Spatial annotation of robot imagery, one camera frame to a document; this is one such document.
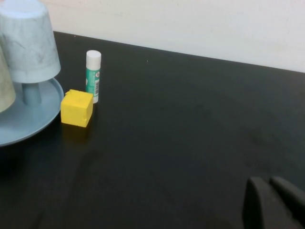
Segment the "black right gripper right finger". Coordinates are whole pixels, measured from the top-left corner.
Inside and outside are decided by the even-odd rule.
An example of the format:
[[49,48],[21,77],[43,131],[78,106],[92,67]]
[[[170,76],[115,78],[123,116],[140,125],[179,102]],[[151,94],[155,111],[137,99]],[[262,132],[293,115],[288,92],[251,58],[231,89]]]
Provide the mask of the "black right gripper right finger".
[[291,212],[293,219],[305,228],[305,192],[282,177],[272,177],[269,183]]

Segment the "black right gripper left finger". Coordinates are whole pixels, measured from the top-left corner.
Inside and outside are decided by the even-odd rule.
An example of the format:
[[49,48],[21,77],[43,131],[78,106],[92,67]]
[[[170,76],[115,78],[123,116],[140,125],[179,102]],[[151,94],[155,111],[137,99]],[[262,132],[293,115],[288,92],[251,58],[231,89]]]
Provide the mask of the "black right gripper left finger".
[[297,222],[275,189],[260,177],[247,180],[242,219],[245,229],[297,228]]

